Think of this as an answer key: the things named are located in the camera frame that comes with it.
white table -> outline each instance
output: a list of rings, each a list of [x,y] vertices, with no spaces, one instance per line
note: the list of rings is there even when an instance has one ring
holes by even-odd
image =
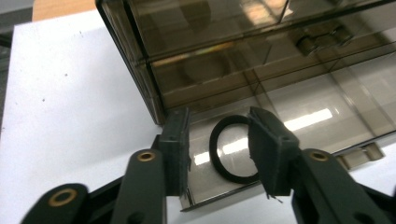
[[[161,128],[149,112],[96,11],[24,24],[14,32],[0,147],[0,223],[18,223],[46,191],[90,190],[123,175],[133,152]],[[352,174],[391,194],[396,151]],[[169,223],[292,223],[290,198],[267,201],[261,186],[189,213],[168,198]]]

wooden surface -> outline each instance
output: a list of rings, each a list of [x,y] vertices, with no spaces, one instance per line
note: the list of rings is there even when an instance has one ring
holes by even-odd
[[[96,9],[94,0],[35,0],[32,21],[42,21]]]

o-ring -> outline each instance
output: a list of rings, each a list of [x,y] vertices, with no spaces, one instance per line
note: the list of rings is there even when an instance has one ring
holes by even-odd
[[[249,176],[239,176],[239,175],[233,175],[230,172],[228,172],[227,169],[223,166],[223,164],[220,161],[219,155],[218,155],[218,140],[221,132],[229,125],[231,124],[249,124],[248,118],[240,115],[232,115],[230,117],[224,118],[219,123],[215,126],[215,128],[212,131],[212,134],[210,134],[210,140],[209,140],[209,156],[210,160],[212,161],[213,166],[215,167],[216,171],[225,179],[232,181],[237,184],[250,184],[255,181],[259,180],[259,173],[256,173],[255,175],[249,175]]]

black ring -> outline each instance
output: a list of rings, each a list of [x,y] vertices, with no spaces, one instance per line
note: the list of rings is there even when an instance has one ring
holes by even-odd
[[[249,176],[233,175],[223,166],[218,155],[218,140],[225,127],[231,124],[249,124],[248,118],[240,115],[232,115],[222,119],[213,129],[209,140],[209,156],[216,171],[225,179],[237,184],[250,184],[259,180],[259,173]]]

black rubber ring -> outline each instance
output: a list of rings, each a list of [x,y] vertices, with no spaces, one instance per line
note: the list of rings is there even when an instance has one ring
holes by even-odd
[[[233,175],[223,166],[218,155],[218,140],[221,132],[231,124],[249,124],[248,118],[240,115],[232,115],[219,121],[210,134],[209,156],[216,171],[225,179],[237,184],[250,184],[259,180],[259,173],[249,176]]]

